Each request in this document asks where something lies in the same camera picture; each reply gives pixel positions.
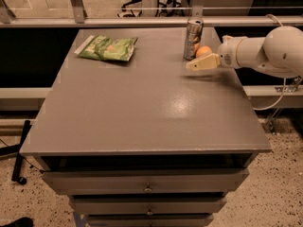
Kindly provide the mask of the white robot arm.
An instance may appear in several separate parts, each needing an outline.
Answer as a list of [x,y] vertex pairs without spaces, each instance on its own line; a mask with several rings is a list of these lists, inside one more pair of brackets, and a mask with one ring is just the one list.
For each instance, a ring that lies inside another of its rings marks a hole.
[[197,72],[219,66],[251,68],[282,79],[303,77],[303,31],[293,26],[280,26],[265,37],[225,35],[217,53],[207,52],[188,62],[186,69]]

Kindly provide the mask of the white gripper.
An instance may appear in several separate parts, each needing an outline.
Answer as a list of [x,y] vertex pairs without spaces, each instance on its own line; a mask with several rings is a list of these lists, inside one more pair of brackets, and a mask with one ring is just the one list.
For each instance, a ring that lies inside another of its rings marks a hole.
[[202,57],[189,61],[186,69],[189,71],[202,71],[217,68],[220,65],[225,68],[240,69],[237,60],[237,51],[240,43],[246,39],[246,36],[233,37],[223,36],[223,43],[218,47],[218,55],[215,53],[206,54]]

